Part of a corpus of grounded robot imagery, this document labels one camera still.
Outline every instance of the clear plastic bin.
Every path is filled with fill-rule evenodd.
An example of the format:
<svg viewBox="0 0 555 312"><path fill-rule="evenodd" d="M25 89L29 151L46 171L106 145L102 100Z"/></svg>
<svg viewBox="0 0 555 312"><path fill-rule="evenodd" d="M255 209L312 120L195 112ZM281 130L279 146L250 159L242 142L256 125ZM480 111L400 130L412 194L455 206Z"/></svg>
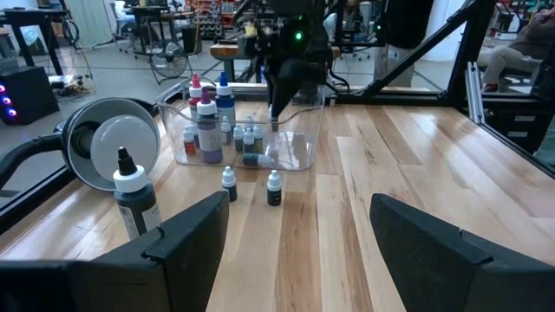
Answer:
<svg viewBox="0 0 555 312"><path fill-rule="evenodd" d="M201 77L203 87L209 88L211 98L215 101L215 84ZM173 154L181 165L204 166L235 166L235 167L263 167L300 172L314 165L317 153L318 133L323 114L323 89L318 85L305 85L293 98L286 109L280 114L279 121L269 121L268 104L264 101L238 101L235 103L235 124L243 129L249 124L262 127L263 154L270 158L270 164L261 166L246 165L244 154L236 152L235 142L222 145L223 160L218 164L207 164L200 156L200 150L194 156L185 153L183 132L187 125L195 123L188 105L188 89L190 79L184 80L169 88L156 99L160 116L164 122L168 139L170 139ZM167 104L176 94L183 94L183 99ZM247 121L252 116L254 122ZM219 130L221 122L215 120Z"/></svg>

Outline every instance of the office chair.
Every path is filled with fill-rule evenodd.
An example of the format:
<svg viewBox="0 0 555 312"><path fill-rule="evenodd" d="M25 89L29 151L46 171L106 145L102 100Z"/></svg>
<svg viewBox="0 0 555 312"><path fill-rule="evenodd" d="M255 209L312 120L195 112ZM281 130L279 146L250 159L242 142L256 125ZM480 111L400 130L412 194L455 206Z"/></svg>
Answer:
<svg viewBox="0 0 555 312"><path fill-rule="evenodd" d="M110 8L112 8L112 12L114 13L115 21L116 21L116 38L117 36L123 37L129 40L129 44L125 48L120 48L120 52L128 53L129 49L136 50L135 43L137 41L137 35L135 34L137 29L134 21L124 21L118 17L117 12L115 11L115 3L110 4Z"/></svg>

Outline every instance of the lab floor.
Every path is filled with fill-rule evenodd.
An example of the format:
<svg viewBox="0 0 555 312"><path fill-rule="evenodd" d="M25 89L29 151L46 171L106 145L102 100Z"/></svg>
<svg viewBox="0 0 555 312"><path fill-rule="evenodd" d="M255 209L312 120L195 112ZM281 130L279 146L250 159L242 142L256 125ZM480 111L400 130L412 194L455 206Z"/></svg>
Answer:
<svg viewBox="0 0 555 312"><path fill-rule="evenodd" d="M203 52L190 59L193 71L200 75L216 80L224 65L213 59L210 54L211 42L203 42ZM21 127L7 127L0 123L0 156L24 141L39 135L52 133L55 126L67 119L78 107L106 97L133 97L153 102L158 94L168 89L179 80L165 81L160 86L153 78L147 58L140 56L135 60L133 55L119 51L120 46L114 44L84 51L85 58L69 49L58 50L60 63L64 74L87 75L88 66L94 78L95 91L87 96L59 98L60 112L44 117L31 125ZM374 56L373 49L357 57L346 55L342 60L336 60L334 70L336 74L347 79L351 85L364 86L373 81ZM34 57L37 66L44 66L46 71L54 75L54 69L47 56ZM247 61L236 61L236 75L247 65ZM449 76L453 68L452 62L418 61L415 65L413 87L440 90L447 87ZM0 191L0 206L8 203L19 192L26 191L52 172L63 166L61 152L43 153L25 161L14 174L10 182Z"/></svg>

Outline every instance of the black nozzle cap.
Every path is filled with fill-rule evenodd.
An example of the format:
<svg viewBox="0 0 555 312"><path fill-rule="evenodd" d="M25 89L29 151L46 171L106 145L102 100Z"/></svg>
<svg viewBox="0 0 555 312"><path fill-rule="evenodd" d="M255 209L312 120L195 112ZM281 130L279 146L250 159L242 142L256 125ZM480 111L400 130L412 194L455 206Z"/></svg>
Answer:
<svg viewBox="0 0 555 312"><path fill-rule="evenodd" d="M129 155L127 149L121 146L118 149L118 166L120 167L120 175L127 176L137 172L137 166Z"/></svg>

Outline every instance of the computer tower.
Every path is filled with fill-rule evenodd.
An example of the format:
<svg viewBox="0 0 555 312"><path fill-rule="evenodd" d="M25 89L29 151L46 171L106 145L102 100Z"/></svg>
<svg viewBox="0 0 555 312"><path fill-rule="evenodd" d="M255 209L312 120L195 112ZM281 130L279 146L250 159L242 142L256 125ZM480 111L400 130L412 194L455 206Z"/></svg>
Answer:
<svg viewBox="0 0 555 312"><path fill-rule="evenodd" d="M0 71L0 119L6 125L28 125L60 110L42 67Z"/></svg>

